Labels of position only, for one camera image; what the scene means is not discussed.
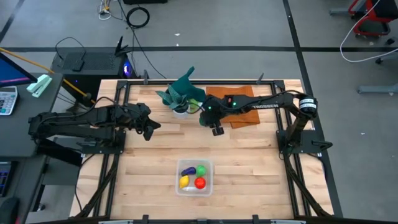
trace white cable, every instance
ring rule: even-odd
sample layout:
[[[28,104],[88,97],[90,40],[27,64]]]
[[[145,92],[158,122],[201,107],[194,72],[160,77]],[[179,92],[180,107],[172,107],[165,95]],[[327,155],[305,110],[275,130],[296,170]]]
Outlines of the white cable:
[[[104,12],[105,14],[109,14],[109,16],[107,18],[101,18],[101,12]],[[108,20],[112,17],[111,12],[109,12],[108,10],[105,9],[105,5],[104,5],[104,0],[101,0],[101,4],[99,5],[99,11],[98,11],[98,18],[102,21]]]
[[[353,26],[353,28],[351,28],[351,30],[349,30],[347,36],[346,36],[346,37],[344,38],[344,40],[342,41],[342,43],[341,43],[341,45],[340,45],[340,53],[341,53],[341,56],[342,56],[347,62],[351,62],[351,63],[365,62],[365,61],[367,61],[367,60],[372,60],[372,59],[375,59],[375,58],[383,57],[383,56],[386,56],[386,55],[389,55],[389,54],[392,54],[392,53],[398,51],[398,49],[395,49],[395,50],[390,51],[390,52],[388,52],[388,53],[381,54],[381,55],[378,55],[378,56],[369,57],[369,58],[362,59],[362,60],[350,60],[350,59],[347,59],[347,58],[344,56],[344,54],[343,54],[343,44],[346,42],[346,40],[347,40],[349,34],[351,33],[351,31],[353,31],[353,29],[356,27],[356,25],[357,25],[359,22],[361,22],[361,21],[362,21],[362,20],[363,20],[363,19],[364,19],[364,18],[377,6],[377,4],[379,4],[380,1],[381,1],[381,0],[378,0],[378,2],[375,3],[375,5],[365,14],[365,16],[363,16],[358,22],[355,23],[355,25]]]

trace monitor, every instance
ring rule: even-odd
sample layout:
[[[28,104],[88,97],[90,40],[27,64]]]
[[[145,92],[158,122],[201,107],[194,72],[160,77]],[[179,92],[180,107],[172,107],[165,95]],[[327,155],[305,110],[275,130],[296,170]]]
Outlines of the monitor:
[[[0,87],[37,82],[37,79],[0,53]]]

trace red chair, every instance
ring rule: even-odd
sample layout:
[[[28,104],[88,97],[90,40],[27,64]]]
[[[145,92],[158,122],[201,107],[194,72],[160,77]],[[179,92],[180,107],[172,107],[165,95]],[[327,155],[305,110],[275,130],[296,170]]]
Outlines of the red chair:
[[[372,9],[372,7],[377,3],[378,0],[366,0],[364,3],[366,11],[353,11],[353,8],[357,5],[358,1],[359,0],[355,0],[352,3],[352,5],[348,9],[348,12],[353,17],[362,18],[369,10]],[[395,19],[398,19],[398,8],[395,0],[380,0],[377,6],[355,26],[354,33],[358,35],[368,36],[387,35],[391,31],[388,23]],[[382,29],[364,29],[362,26],[369,21],[379,22],[382,26]]]

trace wooden table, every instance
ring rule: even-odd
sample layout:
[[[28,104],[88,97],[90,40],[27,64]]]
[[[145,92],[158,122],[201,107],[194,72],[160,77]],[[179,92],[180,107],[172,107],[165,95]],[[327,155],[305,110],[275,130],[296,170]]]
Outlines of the wooden table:
[[[300,80],[284,81],[287,90],[302,91]],[[116,84],[117,80],[103,80],[98,98],[114,98]],[[252,88],[255,96],[271,95],[269,85]],[[127,132],[111,218],[141,219],[144,214],[150,219],[251,219],[253,214],[264,219],[292,218],[285,167],[278,157],[275,111],[259,110],[261,123],[255,126],[231,129],[225,123],[225,134],[214,137],[210,128],[199,125],[199,113],[187,119],[174,118],[155,93],[165,89],[163,85],[134,85],[130,90],[129,103],[145,103],[152,110],[150,118],[162,127],[155,130],[150,141],[134,130]],[[102,100],[98,106],[108,104],[109,101]],[[95,155],[81,169],[77,194],[83,206],[97,188],[102,158],[103,155]],[[177,161],[193,158],[213,162],[214,186],[210,197],[182,197],[175,193]],[[333,213],[321,162],[305,154],[300,158],[307,188],[327,212]],[[301,197],[296,191],[303,215]],[[71,215],[78,212],[75,200]]]

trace red tomato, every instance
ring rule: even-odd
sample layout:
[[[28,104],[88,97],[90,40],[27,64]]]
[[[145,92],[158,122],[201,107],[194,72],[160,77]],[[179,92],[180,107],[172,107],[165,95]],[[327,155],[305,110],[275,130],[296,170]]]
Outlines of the red tomato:
[[[206,180],[203,177],[198,177],[195,180],[195,187],[197,189],[204,189],[206,187]]]

